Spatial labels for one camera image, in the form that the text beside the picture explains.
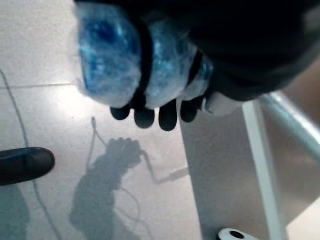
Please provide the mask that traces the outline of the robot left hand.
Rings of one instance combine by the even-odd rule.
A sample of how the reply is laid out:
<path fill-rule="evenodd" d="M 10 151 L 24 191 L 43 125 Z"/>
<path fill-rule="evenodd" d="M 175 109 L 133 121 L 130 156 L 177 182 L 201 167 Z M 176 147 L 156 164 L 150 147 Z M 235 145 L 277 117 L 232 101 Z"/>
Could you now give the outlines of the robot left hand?
<path fill-rule="evenodd" d="M 169 19 L 215 65 L 204 97 L 249 101 L 285 86 L 317 55 L 317 0 L 112 0 L 139 27 Z"/>

